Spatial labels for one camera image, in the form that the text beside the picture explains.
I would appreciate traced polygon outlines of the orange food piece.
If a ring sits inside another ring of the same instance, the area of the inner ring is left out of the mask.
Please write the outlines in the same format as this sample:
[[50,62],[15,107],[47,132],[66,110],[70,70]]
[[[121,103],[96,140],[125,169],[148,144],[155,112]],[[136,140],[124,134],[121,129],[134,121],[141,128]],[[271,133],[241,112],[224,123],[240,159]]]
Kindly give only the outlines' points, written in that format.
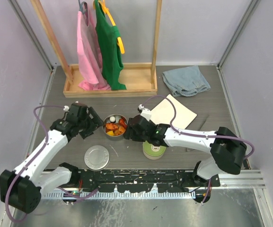
[[110,131],[115,131],[118,129],[118,125],[116,123],[107,123],[105,127]]

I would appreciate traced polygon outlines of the large round steel tin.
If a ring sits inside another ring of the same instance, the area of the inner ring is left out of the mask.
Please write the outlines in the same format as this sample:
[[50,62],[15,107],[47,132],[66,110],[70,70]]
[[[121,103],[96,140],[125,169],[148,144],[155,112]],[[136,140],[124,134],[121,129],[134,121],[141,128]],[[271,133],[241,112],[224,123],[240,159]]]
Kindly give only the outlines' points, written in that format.
[[[109,118],[110,118],[111,116],[114,116],[114,117],[116,118],[116,122],[114,122],[114,123],[116,123],[116,124],[118,125],[118,129],[115,130],[115,131],[113,131],[113,132],[114,132],[114,136],[109,136],[109,135],[107,135],[107,132],[110,131],[110,130],[106,129],[106,127],[105,127],[105,125],[106,125],[107,123],[111,123],[110,120],[109,120]],[[121,125],[119,124],[119,120],[120,120],[120,119],[124,119],[124,120],[125,120],[125,123],[128,124],[127,119],[126,119],[124,116],[120,115],[120,114],[112,114],[112,115],[106,117],[105,120],[104,120],[103,132],[104,132],[104,134],[105,134],[109,139],[111,139],[111,140],[121,140],[121,139],[123,139],[123,134],[126,132],[126,129],[127,129],[127,128],[125,129],[123,126],[121,126]]]

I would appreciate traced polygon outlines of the yellow food piece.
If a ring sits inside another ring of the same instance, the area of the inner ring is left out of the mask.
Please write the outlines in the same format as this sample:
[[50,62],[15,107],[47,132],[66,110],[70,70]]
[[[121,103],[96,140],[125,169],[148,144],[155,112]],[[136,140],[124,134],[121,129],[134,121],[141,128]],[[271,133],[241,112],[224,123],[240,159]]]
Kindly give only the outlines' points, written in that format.
[[108,131],[108,132],[107,132],[107,135],[109,135],[109,136],[114,136],[114,132],[113,132],[113,131]]

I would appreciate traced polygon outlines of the red food piece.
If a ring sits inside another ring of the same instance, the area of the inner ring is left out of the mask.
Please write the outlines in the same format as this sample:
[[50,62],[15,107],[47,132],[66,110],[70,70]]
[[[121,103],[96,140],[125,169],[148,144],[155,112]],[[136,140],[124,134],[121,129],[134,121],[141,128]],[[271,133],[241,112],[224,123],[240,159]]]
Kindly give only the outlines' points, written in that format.
[[120,124],[121,126],[123,126],[125,129],[127,128],[127,124],[125,123],[125,120],[124,120],[124,119],[120,119],[120,120],[119,120],[119,124]]

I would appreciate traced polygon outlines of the green round lid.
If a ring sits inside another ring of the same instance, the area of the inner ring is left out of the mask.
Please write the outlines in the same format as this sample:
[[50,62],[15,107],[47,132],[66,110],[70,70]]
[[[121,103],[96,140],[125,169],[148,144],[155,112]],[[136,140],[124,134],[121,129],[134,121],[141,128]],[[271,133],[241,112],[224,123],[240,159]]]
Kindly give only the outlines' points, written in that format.
[[143,142],[142,147],[143,147],[143,153],[146,152],[152,156],[158,156],[162,153],[165,153],[165,151],[166,151],[166,147],[154,146],[154,145],[148,143],[147,141]]

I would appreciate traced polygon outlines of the round steel lid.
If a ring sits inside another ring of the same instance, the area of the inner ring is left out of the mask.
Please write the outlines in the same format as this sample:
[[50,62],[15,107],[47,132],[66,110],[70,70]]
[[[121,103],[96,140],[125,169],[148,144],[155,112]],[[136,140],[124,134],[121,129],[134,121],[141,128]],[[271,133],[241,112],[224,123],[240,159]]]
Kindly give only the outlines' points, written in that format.
[[84,162],[88,169],[100,171],[107,167],[110,155],[104,146],[94,145],[87,149],[84,155]]

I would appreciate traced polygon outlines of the small steel bowl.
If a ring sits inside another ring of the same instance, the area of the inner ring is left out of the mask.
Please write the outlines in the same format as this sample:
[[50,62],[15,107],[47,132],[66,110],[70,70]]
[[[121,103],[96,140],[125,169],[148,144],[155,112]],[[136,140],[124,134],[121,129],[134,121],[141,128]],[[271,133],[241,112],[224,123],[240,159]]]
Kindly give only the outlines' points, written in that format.
[[160,155],[158,155],[158,156],[152,156],[152,155],[150,155],[150,154],[144,152],[144,155],[145,155],[146,158],[148,158],[148,159],[150,159],[150,160],[158,160],[158,159],[160,159],[160,158],[163,157],[164,153],[162,153],[162,154],[160,154]]

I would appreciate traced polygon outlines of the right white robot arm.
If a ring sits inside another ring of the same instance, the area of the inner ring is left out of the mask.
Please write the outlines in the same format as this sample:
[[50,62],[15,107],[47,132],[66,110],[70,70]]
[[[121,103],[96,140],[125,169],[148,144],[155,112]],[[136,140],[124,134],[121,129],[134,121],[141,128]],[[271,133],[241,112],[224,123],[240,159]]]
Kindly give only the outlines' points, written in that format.
[[210,154],[207,160],[195,165],[192,180],[197,186],[206,186],[212,177],[222,172],[240,174],[247,149],[245,143],[225,127],[217,131],[182,130],[169,124],[154,124],[141,115],[129,119],[123,137],[156,147],[183,147]]

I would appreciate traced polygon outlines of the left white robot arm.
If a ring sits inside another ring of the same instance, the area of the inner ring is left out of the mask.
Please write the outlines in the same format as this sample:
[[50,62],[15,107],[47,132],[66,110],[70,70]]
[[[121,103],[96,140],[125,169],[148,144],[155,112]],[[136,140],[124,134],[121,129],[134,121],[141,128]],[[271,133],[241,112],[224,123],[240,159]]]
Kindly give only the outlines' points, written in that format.
[[75,187],[80,182],[79,169],[68,163],[61,163],[46,175],[42,172],[74,137],[89,137],[103,121],[93,107],[85,104],[75,102],[61,109],[64,116],[44,130],[44,139],[27,159],[14,170],[4,170],[0,174],[0,200],[5,206],[29,214],[36,209],[42,196],[59,186]]

